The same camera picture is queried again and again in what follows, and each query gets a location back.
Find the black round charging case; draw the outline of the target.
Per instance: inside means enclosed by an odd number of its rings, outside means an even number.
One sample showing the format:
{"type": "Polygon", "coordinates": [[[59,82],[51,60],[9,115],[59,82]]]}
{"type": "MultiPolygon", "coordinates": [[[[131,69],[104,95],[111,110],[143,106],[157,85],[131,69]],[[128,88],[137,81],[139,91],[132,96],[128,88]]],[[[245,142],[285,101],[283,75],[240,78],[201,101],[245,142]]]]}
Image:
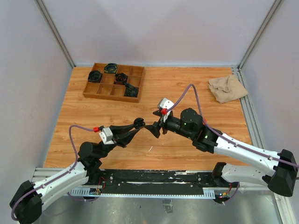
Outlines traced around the black round charging case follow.
{"type": "Polygon", "coordinates": [[[134,128],[135,128],[135,129],[142,128],[142,127],[144,127],[145,125],[146,125],[146,124],[145,124],[143,118],[136,118],[136,119],[134,120],[134,128]]]}

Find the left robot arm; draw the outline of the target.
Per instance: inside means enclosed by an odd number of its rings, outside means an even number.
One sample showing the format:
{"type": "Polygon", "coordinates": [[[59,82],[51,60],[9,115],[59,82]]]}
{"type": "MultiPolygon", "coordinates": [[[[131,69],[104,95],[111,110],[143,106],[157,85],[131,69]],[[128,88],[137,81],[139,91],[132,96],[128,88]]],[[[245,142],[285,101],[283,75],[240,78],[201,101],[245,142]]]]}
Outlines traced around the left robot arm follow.
{"type": "Polygon", "coordinates": [[[75,187],[96,184],[100,180],[100,159],[107,157],[116,146],[125,148],[143,127],[144,123],[91,129],[99,133],[101,141],[82,143],[79,150],[74,150],[75,161],[55,175],[38,182],[23,182],[9,203],[11,218],[21,224],[31,224],[53,202],[75,187]]]}

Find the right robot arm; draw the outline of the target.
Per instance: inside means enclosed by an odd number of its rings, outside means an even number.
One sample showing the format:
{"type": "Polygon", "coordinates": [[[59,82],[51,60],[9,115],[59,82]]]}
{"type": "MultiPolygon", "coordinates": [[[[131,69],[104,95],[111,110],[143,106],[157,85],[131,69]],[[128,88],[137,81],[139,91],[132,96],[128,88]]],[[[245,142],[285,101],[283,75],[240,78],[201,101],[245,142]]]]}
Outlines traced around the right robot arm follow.
{"type": "Polygon", "coordinates": [[[267,186],[281,196],[293,195],[299,166],[291,151],[270,151],[238,141],[213,129],[192,108],[183,110],[179,118],[165,109],[154,112],[160,116],[158,122],[146,125],[156,138],[168,131],[188,138],[202,152],[216,153],[235,158],[246,166],[233,166],[225,162],[216,164],[212,182],[221,187],[227,182],[247,182],[267,186]]]}

